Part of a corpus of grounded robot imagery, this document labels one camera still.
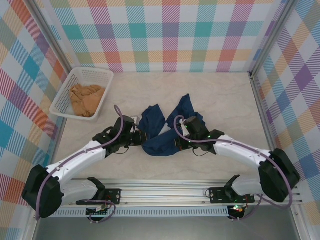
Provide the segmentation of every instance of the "beige table surface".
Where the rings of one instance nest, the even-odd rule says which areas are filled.
[[[97,122],[68,119],[54,162],[85,146],[118,118],[114,105],[133,116],[159,104],[167,118],[180,99],[190,94],[193,108],[203,115],[209,130],[225,132],[235,140],[268,149],[247,73],[116,73]],[[112,154],[81,172],[77,178],[149,180],[228,180],[256,172],[233,159],[213,154],[197,157],[192,150],[170,157],[147,155],[141,147]]]

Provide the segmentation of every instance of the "laundry basket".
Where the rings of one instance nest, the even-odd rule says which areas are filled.
[[[50,106],[50,113],[68,119],[78,119],[86,121],[97,120],[101,106],[104,103],[104,100],[110,90],[113,78],[114,73],[112,71],[93,67],[75,67],[71,70],[61,89],[54,98]],[[76,84],[81,84],[82,86],[99,85],[105,88],[100,104],[92,117],[75,115],[70,101],[69,91],[70,88]]]

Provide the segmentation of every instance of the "purple cable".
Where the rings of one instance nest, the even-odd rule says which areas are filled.
[[[120,108],[117,106],[117,105],[114,105],[114,109],[115,109],[115,112],[120,116],[120,119],[121,119],[121,127],[120,127],[120,130],[119,132],[117,133],[117,135],[110,141],[106,142],[105,144],[102,144],[100,146],[96,146],[96,147],[92,147],[92,148],[89,148],[87,151],[80,151],[78,153],[76,153],[75,155],[72,155],[71,157],[69,157],[67,160],[65,160],[64,162],[62,162],[60,165],[58,165],[54,170],[52,170],[52,172],[49,173],[48,176],[46,176],[46,178],[44,179],[43,183],[41,184],[40,186],[40,189],[39,189],[39,192],[38,192],[38,196],[36,198],[36,205],[35,205],[35,219],[38,221],[40,219],[40,199],[41,199],[41,195],[42,195],[42,192],[44,190],[44,187],[47,183],[47,181],[49,180],[49,178],[55,173],[58,171],[58,168],[62,168],[65,164],[67,164],[68,162],[70,162],[72,159],[80,156],[81,154],[86,154],[88,152],[91,152],[93,150],[96,150],[96,149],[100,149],[100,148],[103,148],[107,145],[110,145],[112,144],[114,141],[116,141],[120,134],[122,133],[122,130],[124,129],[124,116],[122,115],[122,112],[120,110]]]
[[[115,213],[116,213],[116,209],[117,209],[117,207],[116,207],[116,205],[112,202],[112,201],[105,201],[105,200],[84,200],[85,202],[90,202],[90,203],[105,203],[105,204],[110,204],[110,205],[112,205],[113,206],[113,212],[109,215],[109,216],[106,216],[106,217],[104,217],[102,220],[100,220],[100,221],[93,221],[92,219],[91,219],[91,216],[93,215],[93,213],[91,213],[90,215],[89,215],[89,220],[91,221],[91,223],[94,223],[94,224],[100,224],[100,223],[103,223],[103,222],[105,222],[105,221],[107,221],[107,220],[109,220]]]
[[[257,196],[260,198],[260,201],[258,202],[257,206],[252,210],[252,212],[250,214],[248,214],[247,216],[243,217],[242,220],[252,216],[252,214],[257,210],[257,208],[260,206],[261,204],[261,201],[264,200],[266,201],[267,203],[270,203],[271,205],[279,208],[279,209],[288,209],[291,207],[292,205],[292,202],[293,202],[293,193],[292,193],[292,190],[291,190],[291,187],[290,187],[290,184],[288,182],[288,179],[286,178],[286,175],[284,174],[284,172],[281,170],[281,168],[275,163],[275,161],[273,161],[270,157],[268,157],[267,155],[263,154],[262,152],[259,152],[258,150],[252,148],[252,147],[249,147],[249,146],[246,146],[244,144],[241,144],[239,142],[234,142],[234,141],[230,141],[230,140],[224,140],[224,139],[207,139],[207,140],[192,140],[192,139],[189,139],[189,138],[186,138],[184,137],[178,130],[177,128],[177,120],[181,118],[182,120],[185,120],[184,116],[182,115],[178,115],[175,117],[174,119],[174,122],[173,122],[173,126],[174,126],[174,129],[176,131],[176,133],[179,135],[179,137],[181,137],[182,139],[186,140],[186,141],[189,141],[189,142],[192,142],[192,143],[197,143],[197,144],[203,144],[203,143],[212,143],[212,142],[221,142],[221,143],[227,143],[227,144],[234,144],[234,145],[237,145],[239,147],[242,147],[244,149],[247,149],[255,154],[258,154],[262,157],[264,157],[265,159],[267,159],[277,170],[278,172],[280,173],[281,177],[283,178],[284,182],[285,182],[285,185],[288,189],[288,193],[289,193],[289,203],[287,205],[284,205],[284,206],[281,206],[281,205],[278,205],[278,204],[275,204],[274,202],[268,200],[268,199],[265,199],[263,197],[263,195],[259,195],[257,194]]]

